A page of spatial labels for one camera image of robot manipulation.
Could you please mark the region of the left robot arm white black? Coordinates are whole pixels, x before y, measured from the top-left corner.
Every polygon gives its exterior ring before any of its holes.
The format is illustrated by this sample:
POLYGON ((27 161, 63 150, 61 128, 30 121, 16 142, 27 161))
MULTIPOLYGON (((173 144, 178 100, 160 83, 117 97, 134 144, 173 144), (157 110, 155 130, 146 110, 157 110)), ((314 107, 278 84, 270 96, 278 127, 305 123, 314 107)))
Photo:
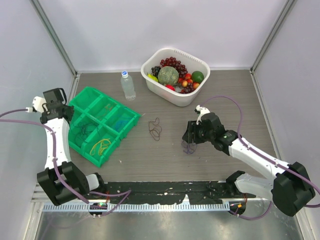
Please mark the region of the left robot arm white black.
POLYGON ((55 206, 79 199, 88 204, 86 196, 100 200, 107 192, 98 173, 85 175, 71 160, 69 149, 70 122, 74 108, 67 105, 63 88, 43 92, 33 99, 33 108, 41 113, 45 128, 47 158, 44 170, 37 174, 37 182, 55 206))

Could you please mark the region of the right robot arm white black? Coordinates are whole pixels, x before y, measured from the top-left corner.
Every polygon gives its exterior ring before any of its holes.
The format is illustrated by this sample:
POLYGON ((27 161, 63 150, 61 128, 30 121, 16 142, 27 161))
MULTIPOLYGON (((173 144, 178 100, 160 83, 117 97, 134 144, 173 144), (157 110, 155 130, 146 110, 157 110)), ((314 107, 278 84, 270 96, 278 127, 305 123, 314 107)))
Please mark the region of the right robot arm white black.
POLYGON ((283 214, 293 217, 308 207, 315 197, 306 168, 299 162, 289 164, 255 148, 234 130, 226 130, 219 117, 205 107, 195 109, 197 120, 187 123, 182 140, 187 144, 211 143, 214 148, 241 160, 262 177, 236 171, 226 179, 226 193, 233 198, 252 194, 271 201, 283 214))

